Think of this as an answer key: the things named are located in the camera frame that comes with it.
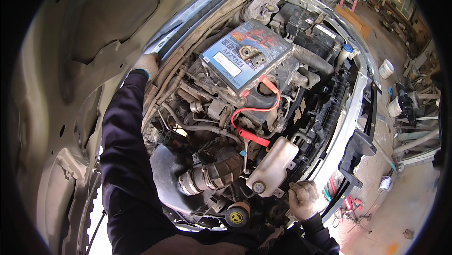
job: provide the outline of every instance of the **car battery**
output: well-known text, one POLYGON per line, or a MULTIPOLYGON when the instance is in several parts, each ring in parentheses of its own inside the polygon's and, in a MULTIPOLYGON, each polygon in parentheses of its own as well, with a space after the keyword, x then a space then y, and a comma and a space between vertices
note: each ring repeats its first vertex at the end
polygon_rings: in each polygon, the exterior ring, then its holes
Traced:
MULTIPOLYGON (((214 43, 199 57, 203 60, 203 65, 229 87, 228 93, 237 107, 264 109, 274 105, 276 95, 263 94, 259 90, 259 77, 274 72, 273 77, 277 80, 274 82, 282 91, 286 86, 283 80, 290 77, 290 70, 275 68, 291 56, 292 49, 292 44, 283 37, 251 19, 214 43), (239 53, 242 47, 258 52, 255 59, 243 60, 239 53)), ((243 114, 263 123, 268 112, 245 111, 243 114)))
POLYGON ((310 50, 323 59, 328 59, 332 64, 345 40, 324 23, 318 24, 312 29, 312 36, 306 35, 306 29, 313 26, 317 18, 317 14, 307 9, 286 3, 273 20, 280 26, 285 25, 286 32, 295 37, 293 43, 310 50))

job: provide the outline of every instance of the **garage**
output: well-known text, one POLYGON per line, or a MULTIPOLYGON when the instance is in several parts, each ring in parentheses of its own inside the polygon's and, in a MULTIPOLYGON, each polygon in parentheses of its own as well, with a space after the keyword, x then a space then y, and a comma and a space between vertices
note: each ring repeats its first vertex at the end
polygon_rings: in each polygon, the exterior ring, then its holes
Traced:
POLYGON ((425 2, 40 0, 4 84, 11 242, 438 251, 450 70, 425 2))

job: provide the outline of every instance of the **workshop floor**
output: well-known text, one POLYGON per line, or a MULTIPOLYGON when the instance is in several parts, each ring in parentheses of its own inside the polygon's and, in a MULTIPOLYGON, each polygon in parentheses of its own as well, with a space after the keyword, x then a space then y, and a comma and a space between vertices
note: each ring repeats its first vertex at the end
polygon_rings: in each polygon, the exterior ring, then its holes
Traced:
MULTIPOLYGON (((389 116, 387 103, 388 88, 395 88, 395 82, 405 82, 403 64, 407 56, 404 42, 397 34, 387 31, 381 26, 382 17, 375 10, 359 3, 355 13, 370 27, 366 43, 379 67, 383 60, 392 62, 395 72, 387 79, 381 78, 382 97, 377 105, 378 113, 386 119, 386 123, 377 119, 375 140, 381 145, 388 156, 392 156, 394 134, 394 119, 389 116)), ((415 231, 421 229, 425 217, 430 211, 435 195, 435 184, 438 173, 433 170, 431 163, 407 168, 400 174, 400 179, 394 181, 391 191, 378 192, 381 177, 388 175, 391 170, 381 152, 375 156, 364 157, 355 174, 364 183, 361 189, 354 188, 350 195, 363 202, 362 211, 356 211, 356 216, 372 215, 370 221, 360 219, 360 224, 372 233, 355 226, 344 219, 337 225, 338 220, 332 216, 325 226, 330 234, 341 246, 341 252, 352 254, 402 254, 408 250, 410 239, 403 235, 405 229, 415 231)), ((336 186, 342 176, 339 172, 333 175, 336 186)))

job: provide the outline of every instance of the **engine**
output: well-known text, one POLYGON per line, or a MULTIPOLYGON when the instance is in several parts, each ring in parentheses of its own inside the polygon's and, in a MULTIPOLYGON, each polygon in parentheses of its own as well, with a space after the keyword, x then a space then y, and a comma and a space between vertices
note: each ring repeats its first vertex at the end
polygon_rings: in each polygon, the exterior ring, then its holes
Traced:
POLYGON ((288 222, 288 183, 318 159, 347 91, 344 39, 325 16, 253 0, 194 49, 144 136, 174 222, 288 222))

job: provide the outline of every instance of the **gloved hand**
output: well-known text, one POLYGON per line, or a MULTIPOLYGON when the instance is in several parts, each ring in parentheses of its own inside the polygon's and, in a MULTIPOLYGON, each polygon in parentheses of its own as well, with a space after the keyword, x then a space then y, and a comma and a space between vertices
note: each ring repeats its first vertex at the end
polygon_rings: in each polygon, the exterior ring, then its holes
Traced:
POLYGON ((159 71, 158 61, 159 56, 157 53, 142 54, 130 71, 138 69, 144 70, 149 74, 149 80, 152 80, 159 71))
POLYGON ((317 214, 319 190, 313 181, 303 180, 289 183, 289 205, 294 216, 306 221, 317 214))

